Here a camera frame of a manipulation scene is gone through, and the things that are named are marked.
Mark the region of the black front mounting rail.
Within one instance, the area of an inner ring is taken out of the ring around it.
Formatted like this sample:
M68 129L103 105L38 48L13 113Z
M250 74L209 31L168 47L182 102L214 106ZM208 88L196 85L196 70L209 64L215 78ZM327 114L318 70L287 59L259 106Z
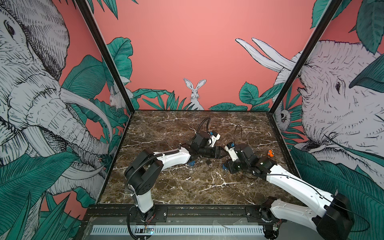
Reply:
M246 218L249 223L267 224L279 221L291 221L298 224L312 224L317 214L303 206L275 201L268 210L263 205L165 205L155 204L153 223L165 223L171 218ZM126 219L129 212L132 223L141 223L143 214L132 204L97 204L88 208L85 221L91 218L122 217Z

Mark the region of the right black frame post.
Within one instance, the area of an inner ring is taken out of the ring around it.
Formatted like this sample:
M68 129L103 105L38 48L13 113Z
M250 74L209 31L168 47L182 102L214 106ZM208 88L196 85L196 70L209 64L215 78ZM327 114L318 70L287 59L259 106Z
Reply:
M285 84L282 87L282 90L280 91L276 101L274 102L273 106L269 110L269 114L273 115L276 110L279 107L279 104L283 101L284 96L288 92L289 88L293 84L294 80L298 77L298 74L302 67L304 66L306 60L311 55L312 51L314 50L317 42L319 41L320 37L323 35L325 29L331 22L333 16L335 15L336 11L338 10L339 6L341 5L342 0L332 0L328 3L325 11L323 12L317 26L314 29L314 32L312 33L308 43L306 44L305 48L302 51L302 54L300 55L297 63L295 64L293 70L291 71L288 79L286 80Z

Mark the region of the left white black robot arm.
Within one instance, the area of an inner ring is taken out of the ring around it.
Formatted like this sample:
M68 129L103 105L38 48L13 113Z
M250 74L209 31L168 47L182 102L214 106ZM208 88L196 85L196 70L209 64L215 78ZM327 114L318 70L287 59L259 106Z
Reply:
M151 189L161 171L190 163L198 157L222 159L229 155L225 148L216 145L220 134L215 131L199 132L187 143L180 144L175 150L166 152L142 151L126 169L127 185L134 191L137 209L146 214L154 207Z

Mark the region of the left black frame post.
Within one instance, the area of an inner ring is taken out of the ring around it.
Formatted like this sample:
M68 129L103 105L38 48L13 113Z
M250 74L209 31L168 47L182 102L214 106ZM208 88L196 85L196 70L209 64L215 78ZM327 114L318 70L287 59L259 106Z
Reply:
M95 18L93 17L93 14L89 8L89 4L87 1L84 0L76 0L76 4L88 26L88 29L90 30L93 39L95 40L99 51L102 54L102 57L107 65L108 70L110 71L115 83L118 86L118 89L120 90L120 93L122 94L122 97L128 107L128 110L131 114L135 113L134 106L126 92L126 88L123 85L123 82L120 78L119 72L117 70L117 67L115 65L115 62L112 59L112 56L109 52L109 49L103 39L103 36L97 26L97 23L95 21Z

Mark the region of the black frame post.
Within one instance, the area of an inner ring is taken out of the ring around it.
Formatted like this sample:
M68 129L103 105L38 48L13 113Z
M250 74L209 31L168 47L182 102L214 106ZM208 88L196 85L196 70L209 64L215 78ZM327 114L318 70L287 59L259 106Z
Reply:
M97 26L97 23L95 21L95 18L93 17L93 14L89 8L89 4L87 1L84 0L76 0L76 4L88 26L88 29L90 30L93 39L95 40L99 51L102 54L102 57L107 65L108 70L110 71L115 83L118 86L118 89L120 90L120 93L122 94L122 97L128 107L128 110L131 114L135 113L134 106L126 92L126 88L123 85L123 82L120 78L119 72L117 70L117 67L115 65L115 62L112 59L112 56L109 52L109 49L103 39L103 36Z
M302 51L302 54L300 55L297 63L295 64L293 70L291 71L288 79L286 80L285 84L282 87L282 90L280 91L276 101L274 102L273 106L269 110L269 114L273 115L276 110L279 107L279 104L283 101L284 96L288 92L289 88L293 84L294 80L298 77L298 74L302 67L304 66L306 60L311 55L312 51L314 50L317 42L319 41L320 37L323 35L325 29L331 22L333 16L335 15L336 11L338 10L339 6L341 5L342 0L332 0L328 3L325 11L323 12L317 26L314 29L314 32L312 33L308 43L306 44L305 48Z

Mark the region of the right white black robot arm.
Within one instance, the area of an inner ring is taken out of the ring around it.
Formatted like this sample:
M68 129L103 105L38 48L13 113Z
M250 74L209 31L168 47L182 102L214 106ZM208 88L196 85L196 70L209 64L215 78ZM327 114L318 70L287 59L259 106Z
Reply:
M266 223L264 235L269 240L278 237L279 225L291 221L315 230L325 240L346 240L354 225L349 199L320 190L289 173L273 160L273 152L258 157L247 144L229 143L228 170L243 172L271 183L294 196L302 206L269 197L258 209L258 218Z

